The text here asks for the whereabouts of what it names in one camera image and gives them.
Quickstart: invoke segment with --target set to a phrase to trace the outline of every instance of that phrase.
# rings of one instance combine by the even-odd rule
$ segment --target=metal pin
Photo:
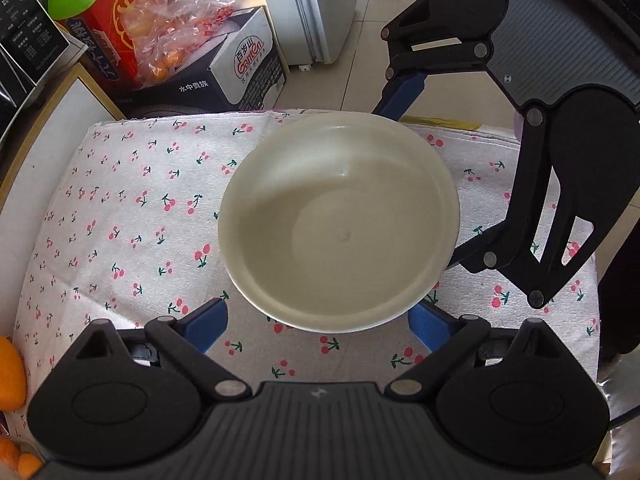
[[[476,54],[476,57],[483,58],[484,56],[486,56],[487,52],[488,50],[484,43],[478,43],[474,47],[474,54]]]
[[[422,385],[413,379],[398,379],[393,381],[389,387],[393,393],[403,397],[415,395],[422,389]]]
[[[538,108],[530,108],[527,112],[527,123],[531,126],[540,126],[542,119],[542,112]]]
[[[237,397],[245,393],[246,384],[235,379],[226,379],[216,384],[214,389],[217,394],[223,397]]]
[[[527,301],[533,308],[540,308],[545,303],[545,297],[539,290],[532,290],[527,297]]]
[[[495,267],[495,264],[498,262],[498,258],[495,256],[495,253],[487,251],[484,253],[482,261],[489,269],[493,269]]]

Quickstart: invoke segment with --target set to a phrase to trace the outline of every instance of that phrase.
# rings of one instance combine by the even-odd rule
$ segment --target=orange fruit
[[[15,347],[0,337],[0,412],[17,410],[27,400],[27,377]]]
[[[4,462],[9,469],[16,470],[18,468],[18,458],[20,450],[8,438],[0,436],[0,462]]]
[[[31,478],[42,467],[42,460],[31,453],[22,453],[18,460],[18,475],[21,478]]]

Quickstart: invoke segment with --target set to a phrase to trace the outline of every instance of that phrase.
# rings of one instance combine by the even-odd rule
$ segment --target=red logo
[[[242,78],[249,67],[258,58],[264,48],[264,41],[258,36],[244,38],[236,49],[235,69],[238,78]]]

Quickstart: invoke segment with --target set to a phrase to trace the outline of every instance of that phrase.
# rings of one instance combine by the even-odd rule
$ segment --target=plastic bag
[[[121,20],[131,38],[143,86],[162,82],[215,36],[236,0],[134,0]]]

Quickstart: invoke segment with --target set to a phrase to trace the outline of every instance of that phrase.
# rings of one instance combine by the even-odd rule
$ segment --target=cardboard box
[[[285,81],[263,7],[238,10],[169,79],[114,96],[129,118],[273,108]]]
[[[107,92],[138,88],[133,45],[122,27],[120,13],[134,0],[96,0],[78,16],[60,23],[88,47],[83,64]]]

